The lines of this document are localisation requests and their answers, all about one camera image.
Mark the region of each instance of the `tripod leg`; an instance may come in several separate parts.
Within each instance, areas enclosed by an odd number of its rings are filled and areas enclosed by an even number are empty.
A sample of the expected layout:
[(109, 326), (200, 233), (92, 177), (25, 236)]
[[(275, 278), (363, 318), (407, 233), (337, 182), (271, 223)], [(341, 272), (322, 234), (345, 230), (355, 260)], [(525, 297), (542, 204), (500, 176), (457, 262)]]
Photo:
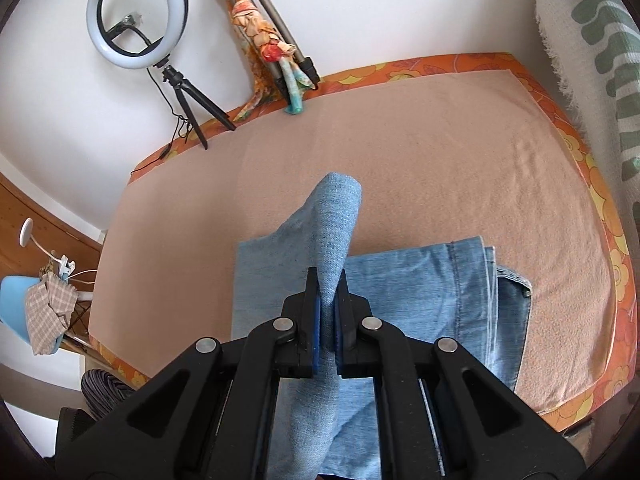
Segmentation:
[(209, 143), (207, 142), (207, 139), (202, 133), (202, 130), (198, 126), (198, 121), (196, 121), (196, 118), (193, 116), (193, 112), (191, 111), (191, 108), (189, 106), (189, 103), (187, 102), (187, 99), (184, 97), (182, 90), (180, 90), (179, 88), (174, 88), (174, 90), (175, 90), (175, 96), (178, 99), (178, 102), (180, 103), (182, 110), (187, 115), (187, 119), (191, 123), (193, 130), (196, 132), (196, 135), (198, 136), (198, 138), (200, 139), (200, 142), (202, 143), (202, 145), (204, 146), (204, 149), (206, 150), (207, 148), (209, 148)]
[(182, 89), (193, 97), (200, 106), (224, 124), (229, 130), (235, 130), (236, 125), (231, 122), (225, 111), (215, 104), (211, 99), (198, 90), (188, 79), (182, 80)]

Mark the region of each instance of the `beige blanket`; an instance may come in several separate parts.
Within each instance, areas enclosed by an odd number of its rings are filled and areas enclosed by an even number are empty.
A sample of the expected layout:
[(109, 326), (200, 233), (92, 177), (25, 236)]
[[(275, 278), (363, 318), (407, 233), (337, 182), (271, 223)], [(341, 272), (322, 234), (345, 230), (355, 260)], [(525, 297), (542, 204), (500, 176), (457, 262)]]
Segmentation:
[(566, 145), (510, 72), (322, 96), (193, 148), (125, 190), (91, 334), (146, 374), (230, 334), (239, 240), (276, 229), (329, 171), (362, 184), (352, 254), (482, 235), (533, 283), (516, 392), (540, 412), (604, 371), (615, 293), (600, 219)]

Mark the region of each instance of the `white ring light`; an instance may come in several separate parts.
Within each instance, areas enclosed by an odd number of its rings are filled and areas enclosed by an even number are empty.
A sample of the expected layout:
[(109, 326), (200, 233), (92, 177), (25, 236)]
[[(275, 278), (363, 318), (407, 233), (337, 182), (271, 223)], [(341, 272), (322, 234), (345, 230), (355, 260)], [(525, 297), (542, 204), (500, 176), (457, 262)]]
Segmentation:
[(98, 7), (101, 7), (101, 0), (89, 0), (86, 6), (86, 26), (89, 36), (94, 42), (98, 52), (108, 61), (123, 68), (146, 68), (153, 66), (167, 57), (180, 41), (184, 24), (186, 22), (187, 6), (186, 0), (166, 0), (169, 18), (167, 21), (164, 37), (151, 52), (143, 56), (126, 56), (116, 52), (107, 40), (103, 37), (98, 24)]

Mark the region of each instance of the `silver screw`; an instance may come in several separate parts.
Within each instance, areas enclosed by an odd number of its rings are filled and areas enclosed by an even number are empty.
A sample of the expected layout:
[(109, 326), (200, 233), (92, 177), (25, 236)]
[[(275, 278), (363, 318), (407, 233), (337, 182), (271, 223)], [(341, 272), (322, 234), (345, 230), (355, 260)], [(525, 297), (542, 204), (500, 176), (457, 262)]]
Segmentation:
[(443, 352), (452, 353), (458, 349), (458, 343), (450, 337), (443, 337), (438, 341), (438, 348)]
[(196, 342), (196, 350), (201, 354), (208, 354), (216, 349), (216, 340), (210, 337), (203, 337)]
[(273, 327), (280, 332), (286, 332), (293, 328), (293, 321), (288, 317), (279, 317), (273, 322)]
[(382, 321), (377, 317), (369, 316), (362, 320), (362, 326), (367, 330), (377, 330), (382, 326)]

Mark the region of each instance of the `green pattern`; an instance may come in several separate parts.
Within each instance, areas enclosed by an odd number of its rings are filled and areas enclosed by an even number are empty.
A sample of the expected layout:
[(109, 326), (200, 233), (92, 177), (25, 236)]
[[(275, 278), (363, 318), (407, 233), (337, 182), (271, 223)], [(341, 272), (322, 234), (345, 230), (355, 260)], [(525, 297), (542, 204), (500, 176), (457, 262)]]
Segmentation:
[[(581, 0), (572, 10), (574, 22), (582, 25), (580, 33), (589, 45), (596, 45), (607, 36), (607, 25), (619, 24), (624, 30), (610, 33), (607, 46), (594, 60), (600, 74), (614, 70), (618, 56), (640, 53), (640, 32), (638, 26), (626, 11), (622, 0)], [(623, 86), (636, 83), (640, 87), (640, 62), (633, 59), (616, 67), (606, 83), (607, 95), (616, 99), (616, 119), (638, 118), (640, 123), (640, 92), (618, 96)], [(640, 130), (620, 132), (622, 152), (640, 146)], [(640, 157), (631, 156), (622, 162), (622, 180), (627, 181), (640, 173)]]
[(583, 0), (572, 10), (571, 17), (574, 19), (574, 22), (580, 23), (581, 25), (590, 22), (596, 15), (596, 12), (598, 12), (598, 6), (602, 2), (612, 2), (620, 6), (623, 5), (622, 0)]

